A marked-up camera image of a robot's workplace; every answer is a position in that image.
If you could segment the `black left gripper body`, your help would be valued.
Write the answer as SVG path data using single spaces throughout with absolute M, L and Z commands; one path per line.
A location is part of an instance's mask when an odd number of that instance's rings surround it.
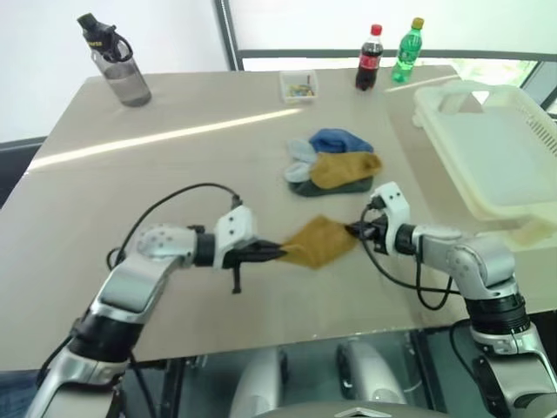
M 240 267 L 243 263 L 264 262 L 265 246 L 263 240 L 258 240 L 243 248 L 232 249 L 225 255 L 224 269 L 232 270 L 232 293 L 241 293 Z

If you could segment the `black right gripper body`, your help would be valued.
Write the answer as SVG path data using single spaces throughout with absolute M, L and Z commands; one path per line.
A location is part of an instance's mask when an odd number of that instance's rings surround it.
M 387 216 L 378 209 L 365 208 L 361 213 L 361 243 L 367 253 L 389 254 L 386 243 Z

